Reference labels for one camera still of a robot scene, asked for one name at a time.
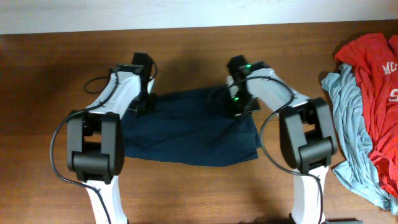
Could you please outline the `navy blue shorts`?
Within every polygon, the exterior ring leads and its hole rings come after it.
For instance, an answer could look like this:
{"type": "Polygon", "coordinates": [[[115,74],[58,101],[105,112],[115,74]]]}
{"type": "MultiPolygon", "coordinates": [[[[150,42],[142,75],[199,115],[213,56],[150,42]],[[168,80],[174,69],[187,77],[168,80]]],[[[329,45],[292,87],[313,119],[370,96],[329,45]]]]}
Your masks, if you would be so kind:
{"type": "Polygon", "coordinates": [[[253,118],[232,118],[229,102],[221,85],[161,95],[154,111],[143,116],[125,112],[125,155],[210,167],[257,159],[261,142],[253,118]]]}

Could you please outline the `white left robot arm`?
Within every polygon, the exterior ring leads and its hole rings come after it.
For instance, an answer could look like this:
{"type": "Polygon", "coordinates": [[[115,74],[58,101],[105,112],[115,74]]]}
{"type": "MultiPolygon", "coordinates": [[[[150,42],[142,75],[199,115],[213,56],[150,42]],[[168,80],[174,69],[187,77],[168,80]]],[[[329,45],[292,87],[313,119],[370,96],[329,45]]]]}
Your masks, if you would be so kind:
{"type": "Polygon", "coordinates": [[[96,223],[128,223],[119,191],[124,165],[121,120],[154,110],[151,92],[157,65],[147,53],[136,52],[131,63],[111,68],[99,97],[67,118],[67,166],[89,195],[96,223]]]}

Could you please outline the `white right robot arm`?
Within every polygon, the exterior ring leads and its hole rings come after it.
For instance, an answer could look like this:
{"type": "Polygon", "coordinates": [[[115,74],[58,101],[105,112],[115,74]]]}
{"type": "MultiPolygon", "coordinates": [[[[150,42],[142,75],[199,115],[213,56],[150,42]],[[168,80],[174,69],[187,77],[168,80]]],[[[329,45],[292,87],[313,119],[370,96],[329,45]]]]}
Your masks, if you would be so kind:
{"type": "Polygon", "coordinates": [[[263,61],[249,63],[238,55],[226,67],[235,118],[257,111],[262,101],[272,113],[260,130],[264,131],[273,117],[279,119],[280,149],[288,166],[278,164],[269,153],[266,156],[294,178],[294,205],[289,221],[325,223],[325,177],[338,146],[328,103],[297,92],[263,61]]]}

